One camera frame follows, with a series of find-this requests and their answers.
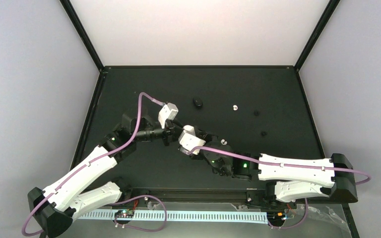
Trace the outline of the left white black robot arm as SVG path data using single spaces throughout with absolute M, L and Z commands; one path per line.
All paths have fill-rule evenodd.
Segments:
M 161 110 L 154 121 L 147 115 L 122 121 L 107 134 L 91 153 L 61 179 L 41 189 L 35 187 L 27 194 L 30 215 L 48 238 L 62 235 L 80 216 L 99 207 L 116 203 L 124 188 L 118 181 L 86 191 L 98 177 L 114 168 L 136 150 L 137 142 L 161 139 L 165 145 L 178 140 L 182 125 L 174 113 Z

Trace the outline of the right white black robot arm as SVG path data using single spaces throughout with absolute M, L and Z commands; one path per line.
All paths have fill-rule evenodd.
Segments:
M 343 154 L 313 160 L 264 153 L 256 157 L 238 153 L 215 136 L 193 130 L 184 130 L 178 142 L 181 152 L 205 160 L 215 174 L 266 182 L 262 198 L 270 208 L 304 198 L 327 199 L 339 204 L 358 202 L 353 166 Z

